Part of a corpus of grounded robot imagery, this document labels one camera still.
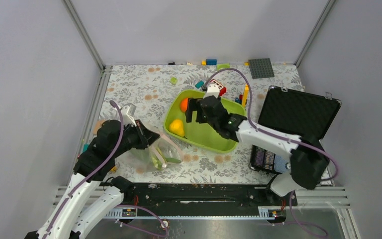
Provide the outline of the orange toy fruit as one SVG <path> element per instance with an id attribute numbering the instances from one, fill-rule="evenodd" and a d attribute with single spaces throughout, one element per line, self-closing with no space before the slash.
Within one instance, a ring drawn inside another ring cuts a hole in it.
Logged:
<path id="1" fill-rule="evenodd" d="M 182 113 L 185 113 L 188 109 L 188 101 L 189 101 L 189 98 L 184 98 L 181 100 L 180 102 L 180 110 Z"/>

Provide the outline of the clear zip top bag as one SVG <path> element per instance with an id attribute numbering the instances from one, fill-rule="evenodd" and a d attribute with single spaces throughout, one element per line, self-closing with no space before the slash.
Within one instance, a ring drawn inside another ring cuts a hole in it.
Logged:
<path id="1" fill-rule="evenodd" d="M 146 149 L 130 150 L 128 164 L 145 172 L 162 171 L 170 165 L 181 164 L 184 159 L 182 150 L 158 128 L 151 125 L 146 127 L 160 137 Z"/>

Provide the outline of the white green toy leek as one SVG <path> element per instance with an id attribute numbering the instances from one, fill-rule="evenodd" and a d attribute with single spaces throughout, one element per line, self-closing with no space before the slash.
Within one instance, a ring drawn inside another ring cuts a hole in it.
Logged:
<path id="1" fill-rule="evenodd" d="M 158 145 L 150 148 L 150 162 L 162 171 L 170 164 L 180 164 L 183 161 L 183 152 L 176 145 Z"/>

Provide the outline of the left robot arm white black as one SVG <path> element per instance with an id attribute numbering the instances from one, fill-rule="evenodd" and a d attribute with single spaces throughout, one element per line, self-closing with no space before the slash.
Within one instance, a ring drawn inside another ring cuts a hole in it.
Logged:
<path id="1" fill-rule="evenodd" d="M 160 139 L 140 120 L 124 125 L 107 120 L 80 154 L 68 187 L 45 224 L 28 232 L 27 239 L 84 239 L 115 206 L 134 200 L 133 184 L 118 176 L 96 201 L 84 208 L 91 194 L 114 167 L 115 158 L 131 149 L 146 149 Z"/>

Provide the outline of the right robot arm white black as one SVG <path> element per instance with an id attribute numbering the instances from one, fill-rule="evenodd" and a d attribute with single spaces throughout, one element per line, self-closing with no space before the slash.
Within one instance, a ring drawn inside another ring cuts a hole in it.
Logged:
<path id="1" fill-rule="evenodd" d="M 278 205 L 294 190 L 315 189 L 331 160 L 324 150 L 315 146 L 318 141 L 313 137 L 286 134 L 255 124 L 250 118 L 229 113 L 214 96 L 190 98 L 187 122 L 192 122 L 193 113 L 197 123 L 210 125 L 222 138 L 257 146 L 290 162 L 290 171 L 279 174 L 268 184 L 265 197 L 272 205 Z"/>

